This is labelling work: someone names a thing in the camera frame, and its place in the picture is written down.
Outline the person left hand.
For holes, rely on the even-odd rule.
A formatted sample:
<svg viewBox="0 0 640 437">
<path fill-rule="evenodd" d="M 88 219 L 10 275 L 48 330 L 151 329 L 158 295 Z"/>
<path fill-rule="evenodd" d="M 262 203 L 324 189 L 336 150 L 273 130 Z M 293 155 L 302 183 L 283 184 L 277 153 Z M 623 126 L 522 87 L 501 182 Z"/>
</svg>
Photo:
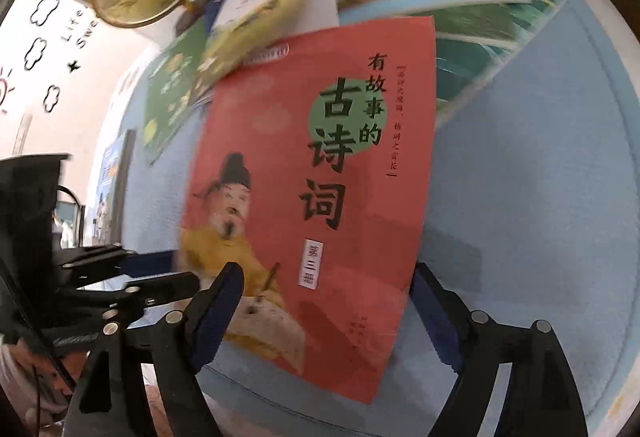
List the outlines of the person left hand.
<svg viewBox="0 0 640 437">
<path fill-rule="evenodd" d="M 37 423 L 44 428 L 62 421 L 70 405 L 50 379 L 35 375 L 32 367 L 20 365 L 12 356 L 10 346 L 4 343 L 1 343 L 1 387 L 22 423 L 32 433 Z"/>
</svg>

